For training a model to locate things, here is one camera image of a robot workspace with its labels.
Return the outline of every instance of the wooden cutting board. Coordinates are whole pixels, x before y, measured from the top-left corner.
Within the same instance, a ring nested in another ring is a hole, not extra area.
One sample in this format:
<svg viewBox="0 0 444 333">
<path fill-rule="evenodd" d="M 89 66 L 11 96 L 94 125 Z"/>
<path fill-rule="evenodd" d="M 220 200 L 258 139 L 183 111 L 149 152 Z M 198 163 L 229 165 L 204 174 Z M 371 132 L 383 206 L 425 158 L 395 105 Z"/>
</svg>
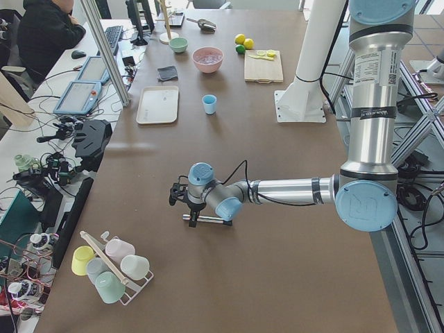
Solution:
<svg viewBox="0 0 444 333">
<path fill-rule="evenodd" d="M 284 82 L 280 52 L 276 51 L 273 61 L 254 59 L 248 56 L 248 54 L 255 56 L 256 52 L 257 50 L 247 50 L 245 52 L 245 81 L 258 83 Z"/>
</svg>

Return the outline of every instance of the folded cloth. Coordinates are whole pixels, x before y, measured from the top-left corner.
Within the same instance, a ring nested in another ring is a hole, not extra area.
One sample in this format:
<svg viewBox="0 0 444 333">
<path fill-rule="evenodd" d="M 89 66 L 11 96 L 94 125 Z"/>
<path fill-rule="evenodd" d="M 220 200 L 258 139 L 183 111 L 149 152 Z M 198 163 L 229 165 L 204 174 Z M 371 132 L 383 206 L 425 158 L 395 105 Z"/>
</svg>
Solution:
<svg viewBox="0 0 444 333">
<path fill-rule="evenodd" d="M 164 68 L 157 68 L 157 72 L 159 75 L 157 79 L 159 81 L 168 81 L 168 80 L 177 80 L 178 79 L 178 71 L 176 66 L 168 66 Z"/>
</svg>

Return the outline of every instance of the person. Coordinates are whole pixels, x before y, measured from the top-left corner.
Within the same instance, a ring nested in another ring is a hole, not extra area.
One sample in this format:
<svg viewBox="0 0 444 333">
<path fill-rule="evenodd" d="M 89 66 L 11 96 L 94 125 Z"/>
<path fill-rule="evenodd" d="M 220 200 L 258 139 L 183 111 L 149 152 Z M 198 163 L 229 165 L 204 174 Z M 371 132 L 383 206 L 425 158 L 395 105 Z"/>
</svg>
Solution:
<svg viewBox="0 0 444 333">
<path fill-rule="evenodd" d="M 19 24 L 19 56 L 36 82 L 44 80 L 58 58 L 74 48 L 85 29 L 71 16 L 74 0 L 24 0 Z"/>
</svg>

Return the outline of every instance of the pink bowl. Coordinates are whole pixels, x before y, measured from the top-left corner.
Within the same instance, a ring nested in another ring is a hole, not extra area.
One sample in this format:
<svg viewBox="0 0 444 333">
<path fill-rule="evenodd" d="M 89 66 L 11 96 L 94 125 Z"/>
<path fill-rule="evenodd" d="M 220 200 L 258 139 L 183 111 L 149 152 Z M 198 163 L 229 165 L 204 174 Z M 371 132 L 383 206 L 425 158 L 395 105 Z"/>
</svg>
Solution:
<svg viewBox="0 0 444 333">
<path fill-rule="evenodd" d="M 216 47 L 201 47 L 193 52 L 193 62 L 203 73 L 214 73 L 222 65 L 223 52 Z"/>
</svg>

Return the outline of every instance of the yellow cup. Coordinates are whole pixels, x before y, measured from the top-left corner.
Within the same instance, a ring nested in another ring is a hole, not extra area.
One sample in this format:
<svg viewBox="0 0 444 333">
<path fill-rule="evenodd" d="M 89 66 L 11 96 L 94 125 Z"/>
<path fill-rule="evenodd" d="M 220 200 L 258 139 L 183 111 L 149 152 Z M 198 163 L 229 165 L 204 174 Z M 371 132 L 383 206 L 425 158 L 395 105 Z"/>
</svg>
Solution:
<svg viewBox="0 0 444 333">
<path fill-rule="evenodd" d="M 86 265 L 95 257 L 94 250 L 90 246 L 81 246 L 74 251 L 71 270 L 76 275 L 87 275 Z"/>
</svg>

